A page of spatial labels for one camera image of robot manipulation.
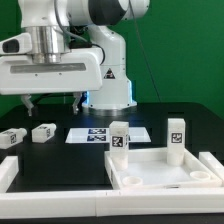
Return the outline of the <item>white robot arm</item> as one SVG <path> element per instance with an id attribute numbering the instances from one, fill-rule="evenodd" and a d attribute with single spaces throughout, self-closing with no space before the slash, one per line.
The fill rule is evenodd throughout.
<path id="1" fill-rule="evenodd" d="M 22 32 L 0 41 L 0 94 L 71 93 L 73 110 L 117 115 L 136 106 L 126 43 L 109 29 L 145 15 L 150 0 L 18 0 Z"/>

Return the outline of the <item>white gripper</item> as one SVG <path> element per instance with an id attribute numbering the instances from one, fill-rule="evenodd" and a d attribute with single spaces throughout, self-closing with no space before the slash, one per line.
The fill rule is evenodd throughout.
<path id="1" fill-rule="evenodd" d="M 56 64 L 34 64 L 28 55 L 0 58 L 0 94 L 22 95 L 21 101 L 32 115 L 29 94 L 74 92 L 73 113 L 79 111 L 82 93 L 102 86 L 100 48 L 74 49 Z"/>

